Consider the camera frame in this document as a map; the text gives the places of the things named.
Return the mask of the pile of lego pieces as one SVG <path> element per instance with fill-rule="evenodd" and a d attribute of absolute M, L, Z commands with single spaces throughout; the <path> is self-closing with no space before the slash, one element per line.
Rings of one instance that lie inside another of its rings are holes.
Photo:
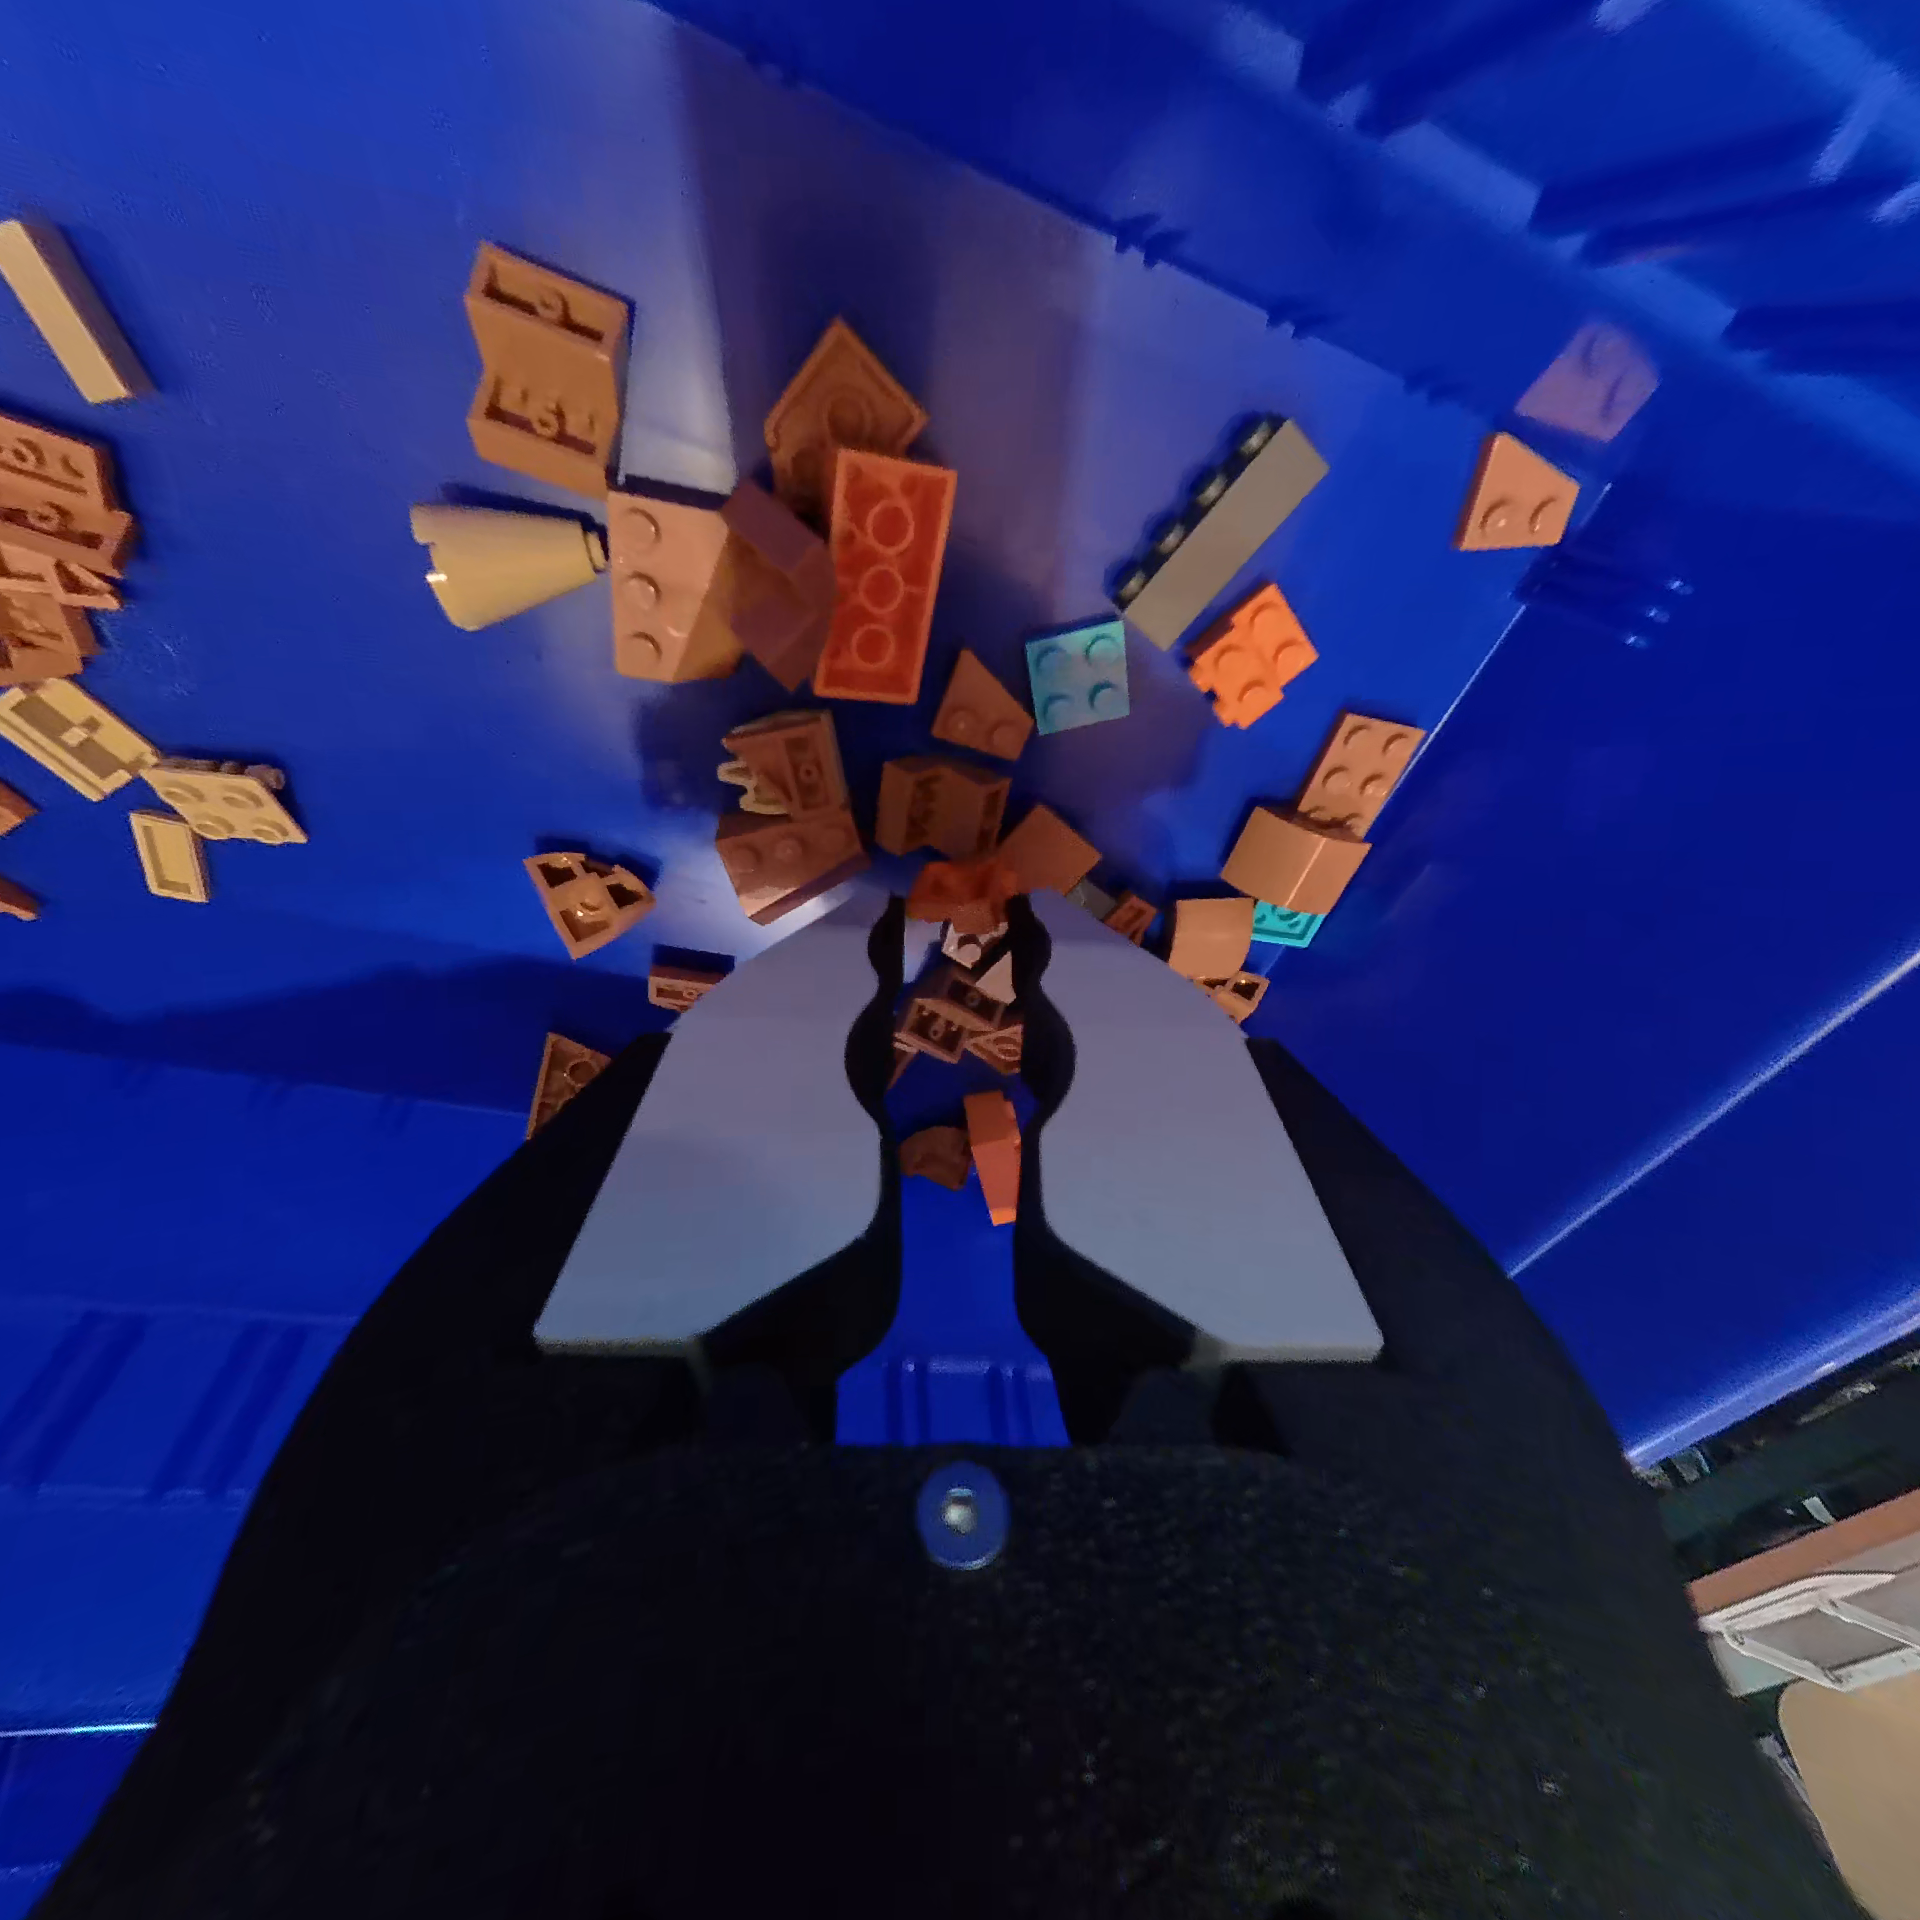
<path fill-rule="evenodd" d="M 230 831 L 213 905 L 139 884 L 144 774 L 48 796 L 8 876 L 8 1047 L 334 1082 L 507 1108 L 549 1014 L 634 1030 L 644 957 L 760 957 L 868 850 L 1071 895 L 1231 895 L 1331 714 L 1432 728 L 1331 920 L 1274 957 L 1282 1038 L 1486 1234 L 1592 1173 L 1608 905 L 1549 850 L 1563 748 L 1520 748 L 1539 557 L 1459 546 L 1486 436 L 1570 336 L 1544 287 L 1455 233 L 1386 281 L 1364 345 L 1274 336 L 1184 272 L 1131 272 L 1036 207 L 855 214 L 797 240 L 742 340 L 805 372 L 830 312 L 926 404 L 914 451 L 769 451 L 734 481 L 625 453 L 534 497 L 466 446 L 482 224 L 414 191 L 287 210 L 81 210 L 81 263 L 159 401 L 107 423 L 132 608 L 81 676 L 156 749 L 293 774 L 293 831 Z"/>

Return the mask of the orange-brown lego tile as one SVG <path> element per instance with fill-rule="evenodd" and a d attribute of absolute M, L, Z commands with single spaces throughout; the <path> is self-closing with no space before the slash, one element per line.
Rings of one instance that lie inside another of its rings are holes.
<path fill-rule="evenodd" d="M 1021 869 L 994 854 L 926 861 L 906 891 L 906 914 L 951 920 L 957 935 L 994 935 L 1010 920 L 1014 895 Z"/>

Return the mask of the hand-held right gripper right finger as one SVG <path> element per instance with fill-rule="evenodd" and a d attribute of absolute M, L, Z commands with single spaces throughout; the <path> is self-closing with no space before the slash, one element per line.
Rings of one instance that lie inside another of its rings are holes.
<path fill-rule="evenodd" d="M 1377 1362 L 1386 1330 L 1247 1038 L 1162 957 L 1021 895 L 1036 1123 L 1014 1227 L 1047 1362 Z"/>

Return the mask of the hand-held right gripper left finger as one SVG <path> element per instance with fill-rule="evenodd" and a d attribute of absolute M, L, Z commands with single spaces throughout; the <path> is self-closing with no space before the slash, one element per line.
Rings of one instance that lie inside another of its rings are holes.
<path fill-rule="evenodd" d="M 851 891 L 680 1014 L 542 1349 L 681 1349 L 870 1227 L 902 974 L 902 899 Z"/>

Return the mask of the blue plastic bin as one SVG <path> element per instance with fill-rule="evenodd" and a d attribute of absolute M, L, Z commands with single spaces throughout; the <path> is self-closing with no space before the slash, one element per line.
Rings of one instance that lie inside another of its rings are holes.
<path fill-rule="evenodd" d="M 753 957 L 714 861 L 760 667 L 644 689 L 610 593 L 453 633 L 408 500 L 466 446 L 482 240 L 634 300 L 625 480 L 730 489 L 851 320 L 957 466 L 957 644 L 1100 614 L 1238 414 L 1328 481 L 1255 566 L 1316 674 L 1247 733 L 1131 644 L 1036 742 L 1114 884 L 1208 884 L 1336 706 L 1432 728 L 1282 1038 L 1490 1239 L 1629 1450 L 1913 1316 L 1913 6 L 8 6 L 8 214 L 156 393 L 8 300 L 8 410 L 144 523 L 91 689 L 264 755 L 299 850 L 156 899 L 8 749 L 8 1769 L 156 1728 L 272 1442 L 510 1150 L 549 1030 L 656 944 Z"/>

